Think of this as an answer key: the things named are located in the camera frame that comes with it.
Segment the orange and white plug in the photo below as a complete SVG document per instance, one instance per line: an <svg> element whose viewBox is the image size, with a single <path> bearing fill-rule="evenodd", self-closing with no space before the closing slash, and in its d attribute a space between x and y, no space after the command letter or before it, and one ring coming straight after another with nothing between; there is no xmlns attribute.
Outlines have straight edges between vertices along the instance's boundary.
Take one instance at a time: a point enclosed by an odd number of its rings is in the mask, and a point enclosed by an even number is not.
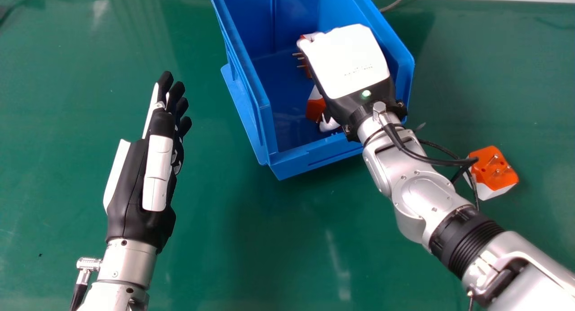
<svg viewBox="0 0 575 311"><path fill-rule="evenodd" d="M477 195L481 200L505 194L519 182L519 176L497 147L489 146L473 151L469 157L479 158L469 171L476 180ZM470 183L467 174L464 176Z"/></svg>

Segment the blue storage box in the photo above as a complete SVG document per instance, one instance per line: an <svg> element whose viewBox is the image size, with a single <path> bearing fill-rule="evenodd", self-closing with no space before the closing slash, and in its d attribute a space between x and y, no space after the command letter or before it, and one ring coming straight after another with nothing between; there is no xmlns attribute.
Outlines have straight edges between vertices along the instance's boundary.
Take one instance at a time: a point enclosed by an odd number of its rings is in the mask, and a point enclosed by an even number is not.
<svg viewBox="0 0 575 311"><path fill-rule="evenodd" d="M350 24L372 29L409 104L414 61L371 0L212 0L226 43L222 75L257 161L282 180L362 152L305 118L312 80L297 69L300 35Z"/></svg>

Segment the metal pin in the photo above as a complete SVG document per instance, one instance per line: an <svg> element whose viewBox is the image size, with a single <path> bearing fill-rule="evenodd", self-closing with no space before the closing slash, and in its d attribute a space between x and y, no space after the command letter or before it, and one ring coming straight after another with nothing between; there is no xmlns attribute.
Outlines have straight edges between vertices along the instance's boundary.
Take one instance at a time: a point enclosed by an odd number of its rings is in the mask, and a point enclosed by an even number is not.
<svg viewBox="0 0 575 311"><path fill-rule="evenodd" d="M495 154L491 159L487 162L487 165L496 164L497 160L499 159L499 155Z"/></svg>

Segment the robotic hand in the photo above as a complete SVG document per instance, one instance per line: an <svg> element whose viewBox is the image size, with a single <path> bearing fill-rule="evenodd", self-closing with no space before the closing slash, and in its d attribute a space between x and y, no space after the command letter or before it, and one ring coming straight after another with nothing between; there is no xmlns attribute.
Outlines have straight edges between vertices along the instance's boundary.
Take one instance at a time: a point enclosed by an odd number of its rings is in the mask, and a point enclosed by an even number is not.
<svg viewBox="0 0 575 311"><path fill-rule="evenodd" d="M327 115L363 159L394 205L397 226L460 280L468 296L490 311L575 310L575 275L513 231L504 231L458 195L433 165L437 160L400 123L407 114L396 100L386 59L368 27L352 25L300 39L298 47L325 100Z"/></svg>
<svg viewBox="0 0 575 311"><path fill-rule="evenodd" d="M172 235L171 199L191 119L183 83L165 71L154 85L142 138L119 142L103 197L104 257L80 258L70 311L145 311L156 255ZM98 279L88 291L92 272Z"/></svg>

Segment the green tabletop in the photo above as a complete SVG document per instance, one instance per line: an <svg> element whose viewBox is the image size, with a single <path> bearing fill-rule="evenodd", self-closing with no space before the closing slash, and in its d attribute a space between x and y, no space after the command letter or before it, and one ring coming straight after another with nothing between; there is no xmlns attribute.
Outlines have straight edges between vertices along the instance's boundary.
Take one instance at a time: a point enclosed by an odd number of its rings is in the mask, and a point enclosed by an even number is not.
<svg viewBox="0 0 575 311"><path fill-rule="evenodd" d="M150 311L466 309L359 157L282 182L257 164L209 0L0 0L0 16L2 311L68 309L76 259L105 249L115 148L165 69L195 124ZM575 7L405 0L385 16L416 59L408 125L460 155L499 147L521 183L483 210L574 269Z"/></svg>

